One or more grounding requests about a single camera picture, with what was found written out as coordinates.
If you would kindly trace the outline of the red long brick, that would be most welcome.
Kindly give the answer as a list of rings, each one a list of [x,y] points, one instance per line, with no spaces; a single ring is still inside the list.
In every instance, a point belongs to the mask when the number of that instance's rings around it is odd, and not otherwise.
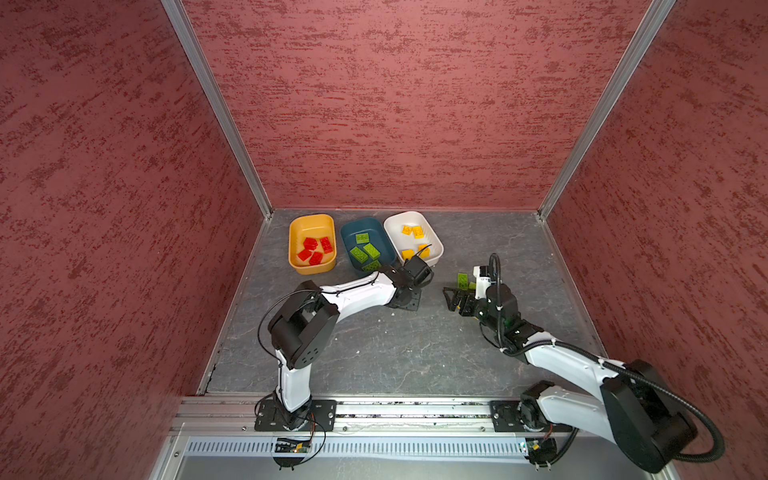
[[[330,240],[329,237],[321,238],[320,246],[322,247],[322,250],[325,254],[330,254],[334,252],[333,242]]]

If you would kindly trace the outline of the red brick cluster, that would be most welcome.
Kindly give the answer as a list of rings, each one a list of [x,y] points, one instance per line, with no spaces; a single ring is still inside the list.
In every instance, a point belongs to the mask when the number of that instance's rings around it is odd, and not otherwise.
[[[304,239],[303,246],[305,249],[315,250],[318,246],[318,241],[315,238],[308,237]]]

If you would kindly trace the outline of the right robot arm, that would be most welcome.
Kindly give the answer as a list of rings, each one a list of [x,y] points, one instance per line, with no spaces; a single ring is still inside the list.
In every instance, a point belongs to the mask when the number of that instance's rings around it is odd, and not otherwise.
[[[649,473],[672,461],[711,463],[725,454],[714,421],[674,393],[651,364],[608,359],[554,337],[522,317],[515,295],[491,267],[478,266],[474,275],[474,289],[444,288],[448,309],[476,319],[501,354],[578,388],[541,381],[521,394],[517,418],[526,429],[564,425],[589,432]]]

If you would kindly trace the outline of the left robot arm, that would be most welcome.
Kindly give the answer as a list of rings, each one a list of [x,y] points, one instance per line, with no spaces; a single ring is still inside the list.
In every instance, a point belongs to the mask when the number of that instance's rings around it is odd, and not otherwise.
[[[375,307],[415,311],[421,291],[434,277],[426,261],[413,257],[399,267],[380,267],[351,282],[301,283],[288,294],[267,326],[278,366],[275,410],[288,431],[310,422],[311,365],[326,348],[336,325]]]

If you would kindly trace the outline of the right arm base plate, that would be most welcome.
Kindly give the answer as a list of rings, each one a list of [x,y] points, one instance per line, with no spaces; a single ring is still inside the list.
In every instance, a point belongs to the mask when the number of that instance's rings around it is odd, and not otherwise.
[[[566,433],[573,430],[567,425],[547,420],[531,400],[494,400],[489,403],[490,418],[497,433]]]

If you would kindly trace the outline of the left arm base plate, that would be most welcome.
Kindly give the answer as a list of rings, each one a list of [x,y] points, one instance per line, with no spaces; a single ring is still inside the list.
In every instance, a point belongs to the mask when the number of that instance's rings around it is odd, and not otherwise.
[[[257,432],[330,432],[334,429],[338,402],[310,399],[295,412],[270,396],[254,408],[254,430]]]

